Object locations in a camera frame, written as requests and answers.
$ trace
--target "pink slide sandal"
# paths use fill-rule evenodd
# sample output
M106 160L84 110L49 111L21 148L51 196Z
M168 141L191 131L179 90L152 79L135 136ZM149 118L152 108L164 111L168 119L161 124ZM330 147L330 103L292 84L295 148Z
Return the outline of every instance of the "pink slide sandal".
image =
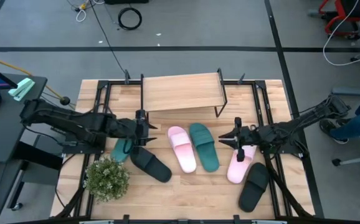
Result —
M234 150L234 153L231 157L231 162L229 170L227 171L227 178L230 182L239 184L242 182L242 179L247 172L249 165L253 161L255 156L256 146L242 146L242 149L245 152L245 159L242 162L237 161L238 150Z
M191 141L186 130L173 126L168 130L168 137L179 160L181 169L185 173L194 172L197 169L197 162L195 161Z

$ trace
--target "slipper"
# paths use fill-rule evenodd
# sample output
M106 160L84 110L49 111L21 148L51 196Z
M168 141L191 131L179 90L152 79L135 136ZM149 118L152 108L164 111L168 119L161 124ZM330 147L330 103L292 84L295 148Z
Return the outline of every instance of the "slipper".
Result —
M168 138L181 169L185 173L194 172L197 169L197 162L186 130L177 126L171 127L168 130Z
M129 153L123 152L123 147L125 147L125 151L129 152L130 148L132 147L133 143L130 139L118 139L116 141L115 147L113 148L111 152L111 158L114 159L117 162L125 162L127 157L129 156Z
M253 161L255 156L256 146L242 146L242 149L245 153L245 159L242 162L237 161L238 150L234 150L234 153L231 157L231 162L229 169L227 170L227 178L230 182L239 184L244 179L245 173Z
M252 212L266 191L270 176L266 167L257 162L249 170L238 205L244 212Z
M208 172L216 171L220 164L216 154L215 141L209 130L203 124L194 123L190 126L190 136L204 169Z
M172 177L170 169L143 147L134 147L130 152L130 159L137 168L162 183L166 183Z

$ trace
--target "green slide sandal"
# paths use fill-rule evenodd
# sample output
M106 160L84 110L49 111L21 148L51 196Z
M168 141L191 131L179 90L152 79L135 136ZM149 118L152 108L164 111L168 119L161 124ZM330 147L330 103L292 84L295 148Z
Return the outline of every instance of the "green slide sandal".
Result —
M204 169L208 172L216 171L219 159L211 132L203 124L194 123L190 126L190 136Z
M128 152L130 150L130 148L132 147L131 140L130 139L118 139L115 147L113 148L112 152L111 152L111 158L114 159L117 162L125 162L126 158L129 156L129 154L125 154L123 152L123 146L125 146L126 144L126 148L125 151Z

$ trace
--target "sneaker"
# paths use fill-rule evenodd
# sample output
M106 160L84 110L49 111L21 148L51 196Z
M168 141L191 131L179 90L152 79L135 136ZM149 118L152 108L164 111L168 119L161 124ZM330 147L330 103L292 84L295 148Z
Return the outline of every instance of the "sneaker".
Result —
M328 135L331 139L334 139L334 141L336 141L338 144L346 144L348 143L349 139L335 139L334 137L331 136L331 134L329 133L332 129L336 129L335 124L333 124L332 122L330 122L327 119L322 119L320 121L320 129L326 134Z
M335 121L335 123L336 123L337 125L339 125L339 127L342 127L342 126L344 126L345 124L347 124L350 120L351 120L351 118L337 119L337 120Z

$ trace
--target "potted plant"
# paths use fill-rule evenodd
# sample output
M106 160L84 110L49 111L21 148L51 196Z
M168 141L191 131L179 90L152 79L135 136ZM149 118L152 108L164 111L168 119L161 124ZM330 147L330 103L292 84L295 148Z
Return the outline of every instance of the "potted plant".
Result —
M126 194L129 174L123 163L104 158L95 161L86 169L87 179L83 186L94 195L97 202L116 200Z

